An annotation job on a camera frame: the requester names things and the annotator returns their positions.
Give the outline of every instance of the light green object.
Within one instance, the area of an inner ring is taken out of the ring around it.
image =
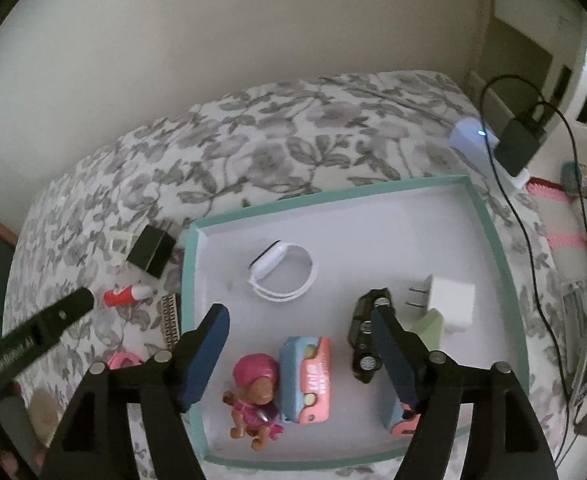
[[[411,327],[410,332],[417,334],[427,347],[427,350],[439,350],[440,339],[443,336],[443,327],[445,318],[435,308],[427,311],[424,317],[421,317]]]

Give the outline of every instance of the toy car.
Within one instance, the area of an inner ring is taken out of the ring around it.
[[[382,359],[373,348],[371,339],[371,313],[376,306],[390,305],[388,288],[374,288],[362,296],[355,305],[349,328],[349,345],[353,348],[352,370],[359,381],[368,384],[374,373],[382,368]]]
[[[395,397],[395,393],[393,397],[386,406],[382,406],[382,425],[392,435],[413,436],[416,433],[420,415],[411,410],[409,405],[400,402]]]
[[[310,424],[329,418],[331,342],[328,337],[289,337],[279,354],[283,422]]]

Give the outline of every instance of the screw head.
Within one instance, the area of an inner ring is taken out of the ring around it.
[[[97,362],[97,363],[93,363],[91,365],[91,368],[89,368],[89,373],[93,374],[93,375],[99,375],[101,374],[104,369],[106,368],[106,365],[103,362]]]
[[[376,298],[373,302],[373,306],[390,305],[391,302],[387,298]]]
[[[447,360],[447,355],[439,350],[434,350],[429,354],[429,361],[434,364],[441,365]]]
[[[171,361],[171,357],[173,357],[173,354],[169,350],[161,350],[153,356],[153,359],[157,363],[166,363]]]
[[[506,361],[498,361],[494,364],[496,370],[503,374],[510,374],[511,373],[511,365]]]

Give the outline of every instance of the white wall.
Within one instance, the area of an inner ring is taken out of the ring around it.
[[[264,82],[402,68],[461,82],[480,0],[21,0],[0,28],[0,220],[154,118]]]

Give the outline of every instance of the black charger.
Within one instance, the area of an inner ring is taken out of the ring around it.
[[[540,121],[531,116],[531,111],[509,121],[494,149],[494,158],[511,176],[518,176],[542,146],[545,131]]]

